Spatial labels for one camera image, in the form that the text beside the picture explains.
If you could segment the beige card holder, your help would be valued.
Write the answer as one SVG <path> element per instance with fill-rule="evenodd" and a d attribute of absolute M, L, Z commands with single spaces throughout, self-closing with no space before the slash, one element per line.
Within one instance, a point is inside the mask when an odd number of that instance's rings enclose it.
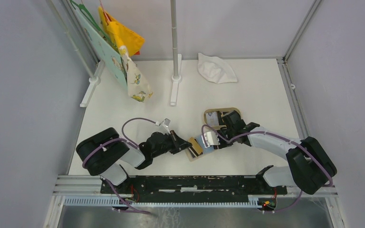
<path fill-rule="evenodd" d="M 200 135 L 191 137 L 187 141 L 191 146 L 186 150 L 186 155 L 191 162 L 215 151 L 213 146 L 205 147 Z"/>

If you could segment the gold striped card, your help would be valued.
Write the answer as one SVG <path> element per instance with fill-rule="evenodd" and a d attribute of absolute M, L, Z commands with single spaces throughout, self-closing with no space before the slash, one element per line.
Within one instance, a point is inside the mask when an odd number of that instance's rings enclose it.
<path fill-rule="evenodd" d="M 199 143 L 197 142 L 197 140 L 193 137 L 191 137 L 188 142 L 190 142 L 192 144 L 192 147 L 188 148 L 189 151 L 189 156 L 191 158 L 197 158 L 201 155 L 203 155 L 203 149 L 202 147 L 199 145 Z"/>

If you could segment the beige oval tray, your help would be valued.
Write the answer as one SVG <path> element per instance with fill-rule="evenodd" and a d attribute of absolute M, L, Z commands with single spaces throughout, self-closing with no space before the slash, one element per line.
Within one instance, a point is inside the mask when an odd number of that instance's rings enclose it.
<path fill-rule="evenodd" d="M 214 109 L 207 109 L 204 111 L 203 113 L 203 120 L 204 120 L 204 123 L 206 123 L 206 119 L 205 119 L 205 114 L 208 113 L 208 112 L 213 112 L 213 111 L 217 111 L 218 114 L 219 114 L 219 123 L 220 125 L 219 126 L 212 126 L 214 128 L 221 128 L 223 127 L 225 124 L 224 124 L 224 121 L 222 120 L 222 116 L 227 114 L 228 112 L 232 112 L 232 111 L 236 111 L 238 114 L 241 114 L 240 110 L 235 108 L 235 107 L 229 107 L 229 108 L 214 108 Z"/>

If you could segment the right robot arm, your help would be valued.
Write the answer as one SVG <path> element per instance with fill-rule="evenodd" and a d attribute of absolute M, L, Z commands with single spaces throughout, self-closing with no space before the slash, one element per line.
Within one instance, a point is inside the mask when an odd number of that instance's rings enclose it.
<path fill-rule="evenodd" d="M 267 194 L 277 186 L 297 186 L 312 195 L 322 187 L 331 187 L 337 169 L 319 141 L 288 138 L 257 123 L 245 123 L 237 111 L 223 113 L 222 136 L 227 143 L 240 143 L 266 150 L 287 161 L 287 166 L 269 166 L 256 179 L 258 192 Z"/>

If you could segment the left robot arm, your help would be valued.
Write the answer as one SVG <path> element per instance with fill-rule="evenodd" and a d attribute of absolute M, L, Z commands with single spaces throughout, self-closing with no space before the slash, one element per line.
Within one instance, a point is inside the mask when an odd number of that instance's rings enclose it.
<path fill-rule="evenodd" d="M 154 132 L 145 142 L 134 147 L 110 127 L 80 142 L 76 152 L 82 160 L 82 167 L 91 176 L 101 176 L 110 181 L 113 189 L 122 194 L 130 189 L 130 180 L 124 168 L 117 163 L 119 160 L 142 170 L 160 155 L 177 154 L 191 146 L 192 143 L 171 130 L 169 133 Z"/>

